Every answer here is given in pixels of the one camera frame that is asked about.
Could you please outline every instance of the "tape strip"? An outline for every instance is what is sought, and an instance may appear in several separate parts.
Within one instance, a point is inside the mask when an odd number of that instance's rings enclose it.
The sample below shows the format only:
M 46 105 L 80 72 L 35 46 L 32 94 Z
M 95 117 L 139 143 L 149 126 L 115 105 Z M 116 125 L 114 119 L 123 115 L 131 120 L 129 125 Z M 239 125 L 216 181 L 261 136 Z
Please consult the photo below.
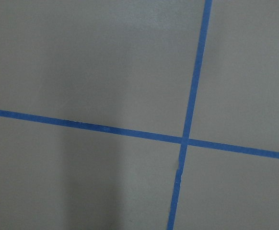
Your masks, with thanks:
M 78 122 L 78 121 L 69 121 L 69 120 L 51 118 L 51 117 L 46 117 L 46 116 L 23 114 L 23 113 L 10 112 L 10 111 L 5 111 L 5 110 L 0 110 L 0 116 L 14 118 L 14 119 L 20 119 L 20 120 L 26 120 L 26 121 L 45 123 L 45 124 L 50 124 L 50 125 L 87 129 L 87 130 L 104 132 L 104 133 L 113 133 L 113 134 L 119 134 L 119 135 L 130 136 L 130 137 L 159 140 L 159 141 L 165 141 L 165 142 L 171 142 L 171 143 L 177 143 L 177 144 L 181 143 L 181 138 L 179 138 L 179 137 L 157 134 L 157 133 L 150 133 L 150 132 L 142 132 L 142 131 L 136 131 L 136 130 L 131 130 L 131 129 L 95 125 L 95 124 L 83 123 L 83 122 Z
M 204 141 L 204 140 L 195 140 L 195 139 L 189 139 L 188 144 L 191 146 L 203 147 L 203 148 L 214 149 L 214 150 L 224 150 L 224 151 L 245 153 L 245 154 L 250 154 L 255 156 L 271 157 L 271 158 L 279 159 L 279 152 L 263 150 L 263 149 L 254 149 L 254 148 L 248 148 L 248 147 L 242 147 L 236 145 L 227 145 L 227 144 L 215 143 L 215 142 Z
M 187 110 L 186 110 L 186 120 L 184 123 L 183 135 L 182 135 L 180 152 L 179 152 L 179 166 L 176 171 L 175 180 L 174 180 L 174 190 L 173 190 L 170 212 L 169 212 L 169 217 L 167 222 L 167 230 L 173 230 L 174 228 L 174 219 L 176 216 L 176 210 L 177 210 L 179 193 L 180 193 L 181 177 L 183 173 L 188 139 L 189 139 L 189 134 L 192 125 L 196 94 L 197 94 L 197 88 L 198 88 L 199 77 L 200 77 L 200 70 L 201 70 L 203 53 L 204 53 L 207 32 L 208 32 L 211 5 L 212 5 L 212 0 L 205 1 L 202 21 L 201 21 L 199 41 L 197 46 L 196 60 L 195 60 L 194 71 L 193 71 L 193 78 L 192 78 L 191 89 L 190 89 L 190 94 L 188 99 Z

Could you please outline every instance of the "gray floor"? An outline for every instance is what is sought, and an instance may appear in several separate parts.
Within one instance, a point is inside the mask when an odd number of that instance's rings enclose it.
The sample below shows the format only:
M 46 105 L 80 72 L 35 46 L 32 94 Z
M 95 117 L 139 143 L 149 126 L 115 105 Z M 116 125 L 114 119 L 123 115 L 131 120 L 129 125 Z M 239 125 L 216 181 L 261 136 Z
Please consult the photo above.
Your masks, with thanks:
M 0 109 L 181 137 L 203 6 L 0 1 Z M 190 137 L 279 151 L 279 1 L 213 2 Z M 179 148 L 0 117 L 0 230 L 164 230 Z M 279 229 L 279 160 L 189 146 L 174 229 Z

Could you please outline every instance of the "blue painter's tape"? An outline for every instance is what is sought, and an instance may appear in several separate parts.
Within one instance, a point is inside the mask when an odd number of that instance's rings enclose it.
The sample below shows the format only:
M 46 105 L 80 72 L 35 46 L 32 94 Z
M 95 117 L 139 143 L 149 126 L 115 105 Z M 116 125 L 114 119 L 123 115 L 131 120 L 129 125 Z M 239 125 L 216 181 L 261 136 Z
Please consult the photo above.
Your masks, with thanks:
M 198 46 L 197 46 L 197 54 L 196 54 L 196 60 L 194 65 L 193 78 L 191 83 L 191 89 L 190 89 L 190 94 L 188 99 L 187 110 L 186 110 L 186 119 L 184 123 L 183 135 L 182 135 L 180 152 L 179 152 L 179 166 L 176 171 L 175 180 L 174 180 L 174 190 L 173 190 L 170 212 L 169 212 L 169 217 L 167 222 L 167 230 L 173 230 L 174 228 L 174 219 L 175 219 L 177 205 L 178 205 L 181 177 L 182 177 L 184 162 L 186 158 L 188 138 L 192 126 L 192 119 L 193 119 L 196 94 L 197 94 L 197 88 L 198 88 L 199 77 L 200 77 L 200 70 L 201 70 L 203 53 L 204 53 L 207 32 L 208 32 L 211 6 L 212 6 L 212 0 L 206 0 L 204 10 L 203 10 L 202 21 L 201 21 L 201 29 L 200 29 Z
M 130 137 L 159 140 L 159 141 L 165 141 L 165 142 L 171 142 L 171 143 L 177 143 L 177 144 L 181 143 L 181 138 L 179 138 L 179 137 L 163 135 L 163 134 L 158 134 L 158 133 L 142 132 L 142 131 L 136 131 L 136 130 L 131 130 L 131 129 L 95 125 L 95 124 L 83 123 L 83 122 L 78 122 L 78 121 L 69 121 L 69 120 L 51 118 L 51 117 L 46 117 L 46 116 L 23 114 L 23 113 L 10 112 L 10 111 L 5 111 L 5 110 L 0 110 L 0 116 L 20 119 L 20 120 L 26 120 L 26 121 L 34 121 L 34 122 L 39 122 L 39 123 L 51 124 L 51 125 L 57 125 L 57 126 L 87 129 L 87 130 L 104 132 L 104 133 L 113 133 L 113 134 L 119 134 L 119 135 L 130 136 Z
M 204 141 L 204 140 L 195 140 L 195 139 L 189 139 L 188 144 L 191 146 L 204 147 L 204 148 L 215 149 L 215 150 L 224 150 L 224 151 L 245 153 L 245 154 L 250 154 L 255 156 L 271 157 L 271 158 L 279 159 L 279 152 L 263 150 L 263 149 L 254 149 L 254 148 L 220 144 L 220 143 Z

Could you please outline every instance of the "blue tape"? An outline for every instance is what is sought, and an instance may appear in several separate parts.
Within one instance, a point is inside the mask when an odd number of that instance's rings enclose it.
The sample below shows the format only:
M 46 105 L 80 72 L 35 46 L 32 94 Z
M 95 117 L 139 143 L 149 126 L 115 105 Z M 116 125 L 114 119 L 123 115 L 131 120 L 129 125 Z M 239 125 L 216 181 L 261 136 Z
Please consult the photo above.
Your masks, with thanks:
M 189 139 L 189 134 L 192 126 L 196 94 L 198 89 L 203 53 L 204 53 L 207 32 L 208 32 L 211 6 L 212 6 L 212 0 L 206 0 L 204 10 L 203 10 L 203 15 L 202 15 L 201 29 L 200 29 L 198 46 L 197 46 L 197 54 L 196 54 L 196 60 L 194 65 L 192 84 L 191 84 L 188 105 L 186 110 L 186 120 L 184 123 L 183 135 L 182 135 L 180 152 L 179 152 L 179 167 L 176 171 L 176 175 L 174 179 L 174 190 L 173 190 L 170 212 L 169 212 L 169 217 L 167 222 L 167 230 L 173 230 L 174 228 L 174 219 L 176 216 L 176 210 L 178 205 L 181 177 L 182 177 L 185 158 L 186 158 L 188 139 Z
M 263 150 L 263 149 L 254 149 L 254 148 L 220 144 L 220 143 L 204 141 L 204 140 L 195 140 L 195 139 L 189 139 L 188 144 L 191 146 L 197 146 L 197 147 L 203 147 L 203 148 L 209 148 L 215 150 L 224 150 L 224 151 L 245 153 L 245 154 L 250 154 L 255 156 L 271 157 L 271 158 L 279 159 L 279 152 Z
M 23 114 L 23 113 L 10 112 L 5 110 L 0 110 L 0 116 L 26 120 L 26 121 L 34 121 L 34 122 L 45 123 L 50 125 L 87 129 L 87 130 L 104 132 L 104 133 L 113 133 L 113 134 L 119 134 L 119 135 L 130 136 L 130 137 L 159 140 L 159 141 L 165 141 L 165 142 L 171 142 L 177 144 L 181 143 L 181 138 L 179 137 L 157 134 L 157 133 L 150 133 L 150 132 L 142 132 L 142 131 L 136 131 L 131 129 L 95 125 L 95 124 L 83 123 L 78 121 L 69 121 L 69 120 L 51 118 L 46 116 Z

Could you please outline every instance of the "gray surface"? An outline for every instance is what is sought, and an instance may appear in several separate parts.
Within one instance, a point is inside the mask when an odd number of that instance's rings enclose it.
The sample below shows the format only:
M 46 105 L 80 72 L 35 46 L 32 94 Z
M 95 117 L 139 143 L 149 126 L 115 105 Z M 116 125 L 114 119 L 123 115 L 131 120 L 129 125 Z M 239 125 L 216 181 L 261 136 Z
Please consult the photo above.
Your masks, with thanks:
M 190 147 L 175 230 L 279 229 L 279 160 Z
M 0 230 L 163 230 L 179 145 L 0 118 Z
M 279 151 L 279 1 L 214 1 L 191 138 Z
M 0 109 L 181 136 L 203 3 L 0 1 Z M 279 1 L 213 2 L 191 138 L 279 151 Z M 0 118 L 0 230 L 164 230 L 178 153 Z M 279 160 L 191 147 L 175 229 L 279 229 Z
M 180 136 L 202 10 L 0 1 L 0 109 Z

